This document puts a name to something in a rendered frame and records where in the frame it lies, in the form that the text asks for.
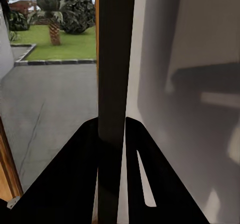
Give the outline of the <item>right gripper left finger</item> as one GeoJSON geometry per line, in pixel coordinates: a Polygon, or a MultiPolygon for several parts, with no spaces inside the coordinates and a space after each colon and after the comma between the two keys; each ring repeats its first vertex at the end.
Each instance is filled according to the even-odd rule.
{"type": "Polygon", "coordinates": [[[78,129],[0,224],[92,224],[98,120],[78,129]]]}

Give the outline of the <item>poster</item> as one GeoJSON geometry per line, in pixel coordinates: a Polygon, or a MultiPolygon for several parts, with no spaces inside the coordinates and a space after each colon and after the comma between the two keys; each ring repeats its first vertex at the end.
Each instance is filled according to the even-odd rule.
{"type": "Polygon", "coordinates": [[[97,224],[117,224],[135,0],[99,0],[97,224]]]}

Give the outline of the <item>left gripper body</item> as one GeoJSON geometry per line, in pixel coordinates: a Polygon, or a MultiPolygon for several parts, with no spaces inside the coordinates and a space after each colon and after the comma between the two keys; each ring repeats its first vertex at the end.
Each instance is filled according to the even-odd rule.
{"type": "Polygon", "coordinates": [[[7,207],[7,201],[0,198],[0,222],[9,213],[10,208],[7,207]]]}

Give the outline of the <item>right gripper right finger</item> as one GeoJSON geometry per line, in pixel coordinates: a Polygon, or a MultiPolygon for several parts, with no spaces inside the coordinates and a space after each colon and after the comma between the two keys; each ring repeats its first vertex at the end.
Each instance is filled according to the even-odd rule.
{"type": "Polygon", "coordinates": [[[144,125],[125,120],[129,224],[210,224],[144,125]],[[137,150],[157,207],[145,204],[137,150]]]}

